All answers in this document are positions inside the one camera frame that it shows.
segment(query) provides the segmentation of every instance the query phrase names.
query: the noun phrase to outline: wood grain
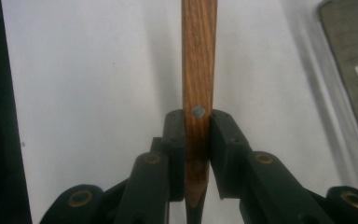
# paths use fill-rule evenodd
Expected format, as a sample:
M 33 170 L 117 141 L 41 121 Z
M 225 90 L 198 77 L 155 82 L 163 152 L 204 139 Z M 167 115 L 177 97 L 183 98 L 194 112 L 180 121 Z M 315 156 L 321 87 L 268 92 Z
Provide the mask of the wood grain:
M 208 185 L 209 129 L 213 109 L 217 0 L 182 1 L 183 108 L 186 119 L 186 202 L 199 204 Z M 201 106 L 202 118 L 192 110 Z

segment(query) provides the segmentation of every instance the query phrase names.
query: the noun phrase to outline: white background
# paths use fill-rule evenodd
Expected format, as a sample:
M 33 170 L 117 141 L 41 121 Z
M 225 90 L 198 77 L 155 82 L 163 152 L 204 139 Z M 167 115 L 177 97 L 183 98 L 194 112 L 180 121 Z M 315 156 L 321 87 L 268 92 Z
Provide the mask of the white background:
M 337 156 L 345 143 L 333 132 L 335 99 L 315 56 L 329 53 L 319 1 L 291 2 L 219 2 L 213 107 L 305 188 L 322 195 L 336 185 L 358 188 Z M 72 186 L 109 189 L 127 178 L 162 135 L 165 114 L 182 107 L 181 1 L 4 0 L 3 7 L 36 223 Z M 323 66 L 334 71 L 331 62 Z M 242 223 L 238 203 L 220 201 L 211 176 L 203 223 Z M 171 223 L 185 223 L 183 203 L 172 204 Z

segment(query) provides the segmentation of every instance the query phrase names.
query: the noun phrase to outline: metal pin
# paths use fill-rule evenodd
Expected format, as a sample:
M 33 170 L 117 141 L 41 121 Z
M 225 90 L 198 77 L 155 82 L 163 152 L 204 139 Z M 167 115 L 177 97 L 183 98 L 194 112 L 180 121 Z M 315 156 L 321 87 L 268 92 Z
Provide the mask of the metal pin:
M 197 119 L 200 119 L 205 115 L 205 109 L 199 105 L 195 106 L 191 112 L 193 116 Z

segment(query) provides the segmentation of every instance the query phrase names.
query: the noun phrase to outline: rivet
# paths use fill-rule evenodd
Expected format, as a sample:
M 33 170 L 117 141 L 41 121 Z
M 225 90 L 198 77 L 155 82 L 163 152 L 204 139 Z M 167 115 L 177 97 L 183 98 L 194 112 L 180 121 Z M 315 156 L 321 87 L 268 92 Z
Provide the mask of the rivet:
M 157 154 L 148 154 L 147 156 L 145 156 L 144 160 L 146 163 L 156 164 L 161 161 L 161 157 Z
M 92 200 L 92 193 L 88 189 L 82 189 L 71 195 L 68 204 L 71 207 L 81 207 L 88 204 Z
M 256 154 L 255 159 L 264 164 L 270 164 L 274 162 L 274 160 L 269 155 L 261 153 Z
M 344 200 L 345 203 L 348 203 L 353 207 L 358 208 L 358 194 L 346 190 L 341 193 L 341 199 Z

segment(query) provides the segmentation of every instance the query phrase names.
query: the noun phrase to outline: clamp jaw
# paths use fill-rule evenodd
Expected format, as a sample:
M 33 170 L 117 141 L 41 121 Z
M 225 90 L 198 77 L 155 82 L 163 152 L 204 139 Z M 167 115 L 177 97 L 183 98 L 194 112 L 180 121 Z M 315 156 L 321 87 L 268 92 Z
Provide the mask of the clamp jaw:
M 129 179 L 103 192 L 90 185 L 68 189 L 41 223 L 165 224 L 169 204 L 185 195 L 185 118 L 167 114 L 161 138 L 140 155 Z M 334 187 L 326 197 L 304 189 L 281 161 L 255 152 L 234 119 L 211 115 L 211 165 L 220 198 L 237 198 L 245 223 L 358 223 L 358 189 Z

